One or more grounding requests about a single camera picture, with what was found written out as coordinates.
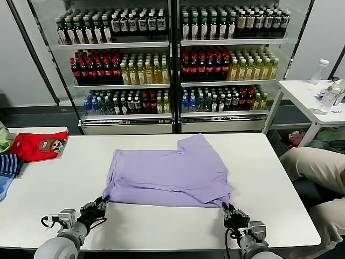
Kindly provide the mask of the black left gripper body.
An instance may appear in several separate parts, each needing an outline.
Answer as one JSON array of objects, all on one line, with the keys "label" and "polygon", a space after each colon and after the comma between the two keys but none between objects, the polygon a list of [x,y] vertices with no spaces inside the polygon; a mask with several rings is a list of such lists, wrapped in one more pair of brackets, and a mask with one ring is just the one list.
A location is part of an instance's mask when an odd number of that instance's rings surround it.
[{"label": "black left gripper body", "polygon": [[96,222],[95,226],[99,226],[100,224],[104,223],[107,220],[106,218],[106,210],[101,210],[100,208],[96,208],[93,202],[89,202],[80,209],[80,217],[79,222],[85,225],[86,229],[93,229],[93,225]]}]

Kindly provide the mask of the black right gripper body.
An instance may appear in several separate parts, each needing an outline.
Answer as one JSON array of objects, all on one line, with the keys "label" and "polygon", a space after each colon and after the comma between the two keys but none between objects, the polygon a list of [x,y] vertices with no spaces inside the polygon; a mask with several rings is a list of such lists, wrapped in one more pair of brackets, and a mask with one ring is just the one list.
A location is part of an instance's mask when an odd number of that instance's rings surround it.
[{"label": "black right gripper body", "polygon": [[250,221],[250,217],[245,214],[242,210],[236,209],[236,213],[229,216],[224,216],[224,227],[231,228],[232,230],[238,230],[246,228]]}]

